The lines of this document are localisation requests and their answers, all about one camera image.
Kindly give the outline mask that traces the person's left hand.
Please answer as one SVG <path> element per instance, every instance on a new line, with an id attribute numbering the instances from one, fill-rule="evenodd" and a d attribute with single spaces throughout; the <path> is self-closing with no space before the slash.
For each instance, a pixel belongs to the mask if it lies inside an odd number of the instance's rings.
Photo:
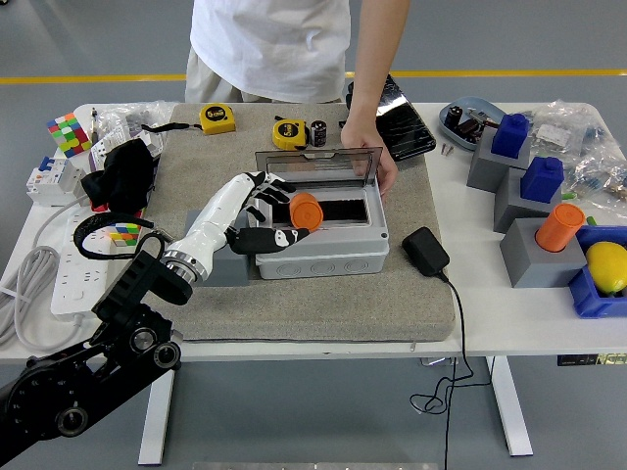
<path id="1" fill-rule="evenodd" d="M 381 199 L 386 201 L 399 174 L 398 167 L 379 135 L 373 118 L 348 117 L 341 130 L 341 142 L 347 148 L 380 148 L 377 178 Z"/>

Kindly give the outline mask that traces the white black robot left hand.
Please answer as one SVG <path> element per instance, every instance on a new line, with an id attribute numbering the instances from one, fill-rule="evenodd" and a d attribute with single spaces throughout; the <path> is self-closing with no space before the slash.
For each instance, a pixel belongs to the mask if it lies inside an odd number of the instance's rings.
<path id="1" fill-rule="evenodd" d="M 212 273 L 214 254 L 229 246 L 238 255 L 273 254 L 310 235 L 307 228 L 249 227 L 237 229 L 234 222 L 241 211 L 260 222 L 265 216 L 252 206 L 253 199 L 270 205 L 288 203 L 295 187 L 265 171 L 244 172 L 222 186 L 201 210 L 186 235 L 169 245 L 162 262 L 178 269 L 191 281 L 206 280 Z"/>

